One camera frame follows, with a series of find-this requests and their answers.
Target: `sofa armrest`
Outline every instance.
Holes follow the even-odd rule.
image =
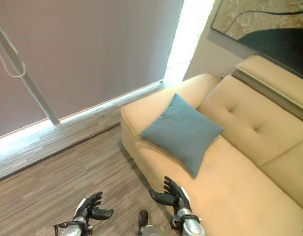
[[[175,93],[198,109],[203,99],[218,83],[218,79],[213,75],[198,75],[176,86],[132,102],[122,107],[121,113],[135,138],[141,140],[142,137],[139,134],[161,115]]]

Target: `blue pillow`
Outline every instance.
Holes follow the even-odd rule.
[[[182,161],[197,177],[204,154],[223,128],[175,94],[168,108],[140,135]]]

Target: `beige sofa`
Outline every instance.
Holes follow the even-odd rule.
[[[221,125],[197,178],[139,134],[177,93]],[[303,235],[303,80],[261,58],[221,82],[188,79],[122,108],[122,142],[150,185],[184,186],[207,236]]]

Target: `metal pole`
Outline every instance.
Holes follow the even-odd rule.
[[[15,71],[21,75],[22,73],[22,62],[18,56],[17,50],[11,45],[9,39],[3,31],[0,30],[0,47],[2,52],[5,54],[6,58],[9,60],[10,64],[14,67]],[[40,108],[46,114],[46,116],[52,121],[53,124],[58,124],[59,120],[50,108],[47,100],[41,93],[35,81],[30,76],[28,69],[26,69],[26,74],[21,77],[21,80],[25,84],[31,96],[39,104]]]

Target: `sofa backrest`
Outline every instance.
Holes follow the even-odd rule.
[[[252,82],[225,77],[198,111],[303,208],[303,80],[259,56],[237,68]]]

